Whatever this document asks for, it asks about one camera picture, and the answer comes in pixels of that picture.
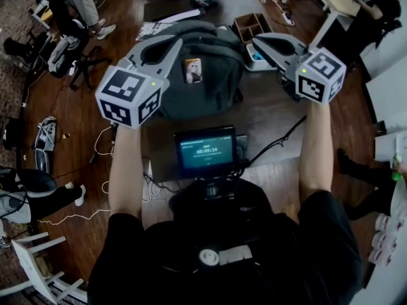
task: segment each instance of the black shoe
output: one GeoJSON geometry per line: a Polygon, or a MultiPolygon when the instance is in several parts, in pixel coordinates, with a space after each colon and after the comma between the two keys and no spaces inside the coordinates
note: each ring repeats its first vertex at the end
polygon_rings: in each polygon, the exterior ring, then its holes
{"type": "Polygon", "coordinates": [[[350,158],[348,155],[346,155],[346,151],[342,148],[338,148],[336,151],[336,156],[338,157],[339,161],[339,172],[345,175],[348,172],[347,166],[350,162],[350,158]]]}

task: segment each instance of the power strip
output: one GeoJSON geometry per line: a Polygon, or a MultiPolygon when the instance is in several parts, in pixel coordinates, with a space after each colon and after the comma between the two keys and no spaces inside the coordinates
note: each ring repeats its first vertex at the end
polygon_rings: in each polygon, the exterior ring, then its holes
{"type": "Polygon", "coordinates": [[[291,27],[295,26],[294,19],[289,13],[283,12],[282,16],[283,16],[283,18],[286,21],[288,26],[291,26],[291,27]]]}

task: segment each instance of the white and black device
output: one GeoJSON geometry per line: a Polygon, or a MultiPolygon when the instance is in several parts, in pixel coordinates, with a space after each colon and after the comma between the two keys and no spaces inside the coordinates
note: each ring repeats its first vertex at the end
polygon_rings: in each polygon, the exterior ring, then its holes
{"type": "Polygon", "coordinates": [[[153,37],[135,45],[117,66],[109,66],[95,94],[102,116],[129,128],[141,126],[159,108],[182,45],[173,35],[153,37]],[[143,61],[148,48],[157,54],[154,63],[143,61]]]}
{"type": "Polygon", "coordinates": [[[318,104],[329,103],[341,90],[346,65],[325,48],[309,51],[299,39],[281,33],[260,34],[253,47],[287,80],[295,83],[295,92],[318,104]]]}

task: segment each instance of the wooden table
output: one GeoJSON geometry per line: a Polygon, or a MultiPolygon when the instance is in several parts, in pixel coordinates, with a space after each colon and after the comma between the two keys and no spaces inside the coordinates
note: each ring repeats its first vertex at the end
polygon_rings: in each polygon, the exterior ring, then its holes
{"type": "MultiPolygon", "coordinates": [[[[259,0],[217,0],[219,5],[202,20],[217,25],[231,25],[233,19],[248,13],[262,13],[268,17],[259,0]]],[[[149,21],[176,12],[192,9],[190,0],[163,0],[146,5],[144,20],[149,21]]],[[[143,125],[153,177],[158,181],[179,178],[174,133],[222,125],[234,125],[237,134],[247,134],[248,159],[252,159],[271,141],[283,135],[306,113],[306,103],[296,104],[277,82],[275,71],[248,72],[240,82],[244,101],[215,116],[174,121],[156,116],[143,125]]],[[[260,157],[255,165],[295,158],[300,155],[304,126],[301,125],[285,143],[260,157]]]]}
{"type": "Polygon", "coordinates": [[[355,17],[357,12],[360,9],[359,4],[353,0],[323,0],[325,2],[324,10],[329,9],[330,13],[326,19],[324,25],[319,30],[318,34],[312,40],[310,47],[315,48],[321,39],[325,36],[326,32],[332,26],[333,22],[339,15],[346,17],[355,17]]]}

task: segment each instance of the small monitor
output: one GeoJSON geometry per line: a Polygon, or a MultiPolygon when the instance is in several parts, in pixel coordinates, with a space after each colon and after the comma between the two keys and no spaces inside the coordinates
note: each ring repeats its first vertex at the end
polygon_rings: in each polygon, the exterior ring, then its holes
{"type": "Polygon", "coordinates": [[[236,161],[236,131],[232,126],[175,134],[183,177],[207,177],[231,170],[236,161]]]}

